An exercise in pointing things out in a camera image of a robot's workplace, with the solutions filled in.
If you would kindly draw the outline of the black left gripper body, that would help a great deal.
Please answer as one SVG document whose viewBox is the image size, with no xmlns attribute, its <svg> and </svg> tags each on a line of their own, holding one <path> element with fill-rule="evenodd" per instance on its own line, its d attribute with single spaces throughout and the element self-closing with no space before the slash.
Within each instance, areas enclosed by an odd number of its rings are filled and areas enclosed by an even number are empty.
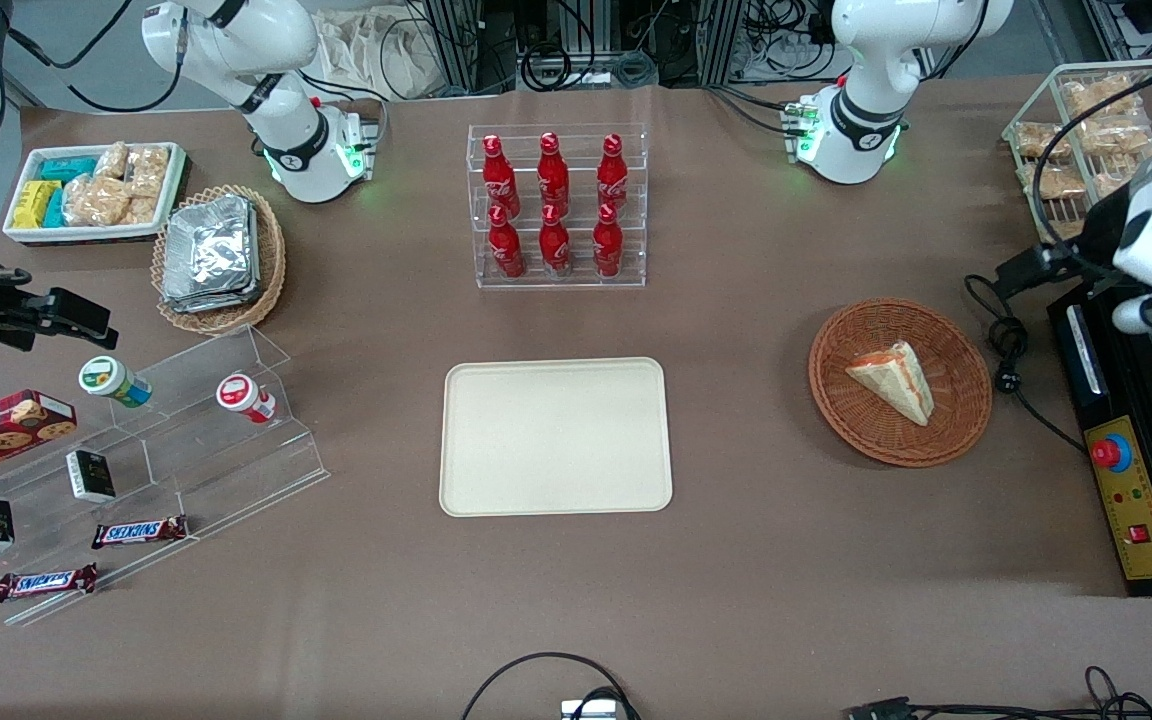
<svg viewBox="0 0 1152 720">
<path fill-rule="evenodd" d="M 1082 232 L 1068 241 L 1071 250 L 1068 268 L 1084 281 L 1107 286 L 1123 281 L 1123 273 L 1114 268 L 1114 255 L 1123 242 L 1130 200 L 1132 191 L 1129 188 L 1117 188 L 1097 200 L 1085 214 Z"/>
</svg>

